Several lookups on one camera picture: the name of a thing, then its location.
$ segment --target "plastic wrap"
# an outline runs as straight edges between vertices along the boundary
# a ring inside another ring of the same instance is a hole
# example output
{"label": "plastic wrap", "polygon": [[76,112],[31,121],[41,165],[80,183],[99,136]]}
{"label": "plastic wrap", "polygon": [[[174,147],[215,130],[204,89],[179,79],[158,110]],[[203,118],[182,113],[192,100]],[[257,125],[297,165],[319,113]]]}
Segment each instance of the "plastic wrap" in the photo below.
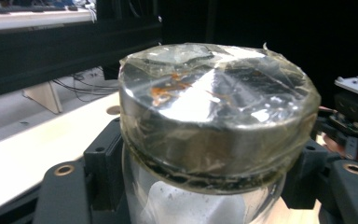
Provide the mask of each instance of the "plastic wrap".
{"label": "plastic wrap", "polygon": [[210,194],[277,181],[309,139],[320,96],[299,67],[268,49],[159,46],[119,74],[121,129],[150,173]]}

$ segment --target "dark background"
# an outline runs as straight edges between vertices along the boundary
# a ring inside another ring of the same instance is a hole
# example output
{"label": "dark background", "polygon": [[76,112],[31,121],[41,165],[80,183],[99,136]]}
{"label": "dark background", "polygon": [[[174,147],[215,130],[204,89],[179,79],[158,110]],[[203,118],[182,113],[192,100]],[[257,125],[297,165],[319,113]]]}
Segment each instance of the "dark background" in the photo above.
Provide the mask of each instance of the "dark background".
{"label": "dark background", "polygon": [[[208,17],[212,3],[216,11]],[[164,0],[159,13],[164,44],[267,43],[308,74],[325,106],[334,107],[337,77],[358,76],[358,1]]]}

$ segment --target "lid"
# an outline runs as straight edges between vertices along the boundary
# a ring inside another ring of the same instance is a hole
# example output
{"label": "lid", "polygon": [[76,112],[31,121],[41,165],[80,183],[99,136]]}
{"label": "lid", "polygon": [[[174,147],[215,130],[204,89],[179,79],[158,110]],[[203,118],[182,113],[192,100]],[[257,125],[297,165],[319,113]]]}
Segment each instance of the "lid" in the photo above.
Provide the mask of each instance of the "lid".
{"label": "lid", "polygon": [[123,59],[119,81],[132,155],[166,182],[212,194],[285,174],[321,100],[299,67],[268,49],[158,46]]}

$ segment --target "cylindrical container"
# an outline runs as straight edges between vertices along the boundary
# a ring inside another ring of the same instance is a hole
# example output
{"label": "cylindrical container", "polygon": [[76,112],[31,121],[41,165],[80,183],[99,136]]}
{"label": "cylindrical container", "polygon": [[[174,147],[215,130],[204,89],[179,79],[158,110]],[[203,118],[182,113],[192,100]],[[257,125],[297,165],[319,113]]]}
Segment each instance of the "cylindrical container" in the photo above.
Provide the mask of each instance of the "cylindrical container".
{"label": "cylindrical container", "polygon": [[132,223],[262,219],[320,103],[268,49],[159,46],[122,60],[119,81]]}

